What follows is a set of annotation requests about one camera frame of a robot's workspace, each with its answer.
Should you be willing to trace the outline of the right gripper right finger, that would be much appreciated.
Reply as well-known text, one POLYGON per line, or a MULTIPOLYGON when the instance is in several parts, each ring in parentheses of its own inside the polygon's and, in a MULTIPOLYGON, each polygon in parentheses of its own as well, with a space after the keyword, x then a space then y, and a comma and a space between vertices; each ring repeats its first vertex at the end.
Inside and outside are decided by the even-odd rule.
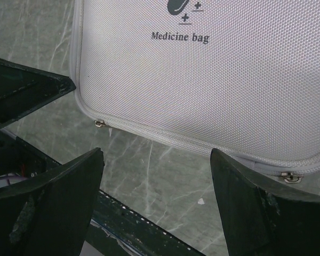
POLYGON ((320 255, 320 195, 283 185, 218 149, 210 163, 229 255, 320 255))

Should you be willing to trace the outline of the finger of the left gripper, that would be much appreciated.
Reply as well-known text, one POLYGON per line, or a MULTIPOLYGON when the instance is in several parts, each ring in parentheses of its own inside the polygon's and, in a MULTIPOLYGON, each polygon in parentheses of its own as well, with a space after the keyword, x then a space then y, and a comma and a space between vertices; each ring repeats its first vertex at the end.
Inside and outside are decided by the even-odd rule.
POLYGON ((71 78, 0 58, 0 128, 76 89, 71 78))

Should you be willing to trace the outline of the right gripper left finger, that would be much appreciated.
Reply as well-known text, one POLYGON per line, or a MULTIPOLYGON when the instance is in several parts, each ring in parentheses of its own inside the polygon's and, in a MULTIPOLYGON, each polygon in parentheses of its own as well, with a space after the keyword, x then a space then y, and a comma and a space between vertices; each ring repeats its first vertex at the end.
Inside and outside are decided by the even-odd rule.
POLYGON ((103 174, 95 148, 0 188, 0 255, 80 255, 103 174))

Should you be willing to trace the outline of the white medicine kit case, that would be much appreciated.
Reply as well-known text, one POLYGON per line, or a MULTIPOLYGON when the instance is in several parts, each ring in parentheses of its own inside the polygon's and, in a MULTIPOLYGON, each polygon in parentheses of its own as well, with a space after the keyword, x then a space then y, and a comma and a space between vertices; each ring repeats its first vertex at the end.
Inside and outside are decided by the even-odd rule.
POLYGON ((320 170, 320 1, 75 1, 70 74, 99 126, 320 170))

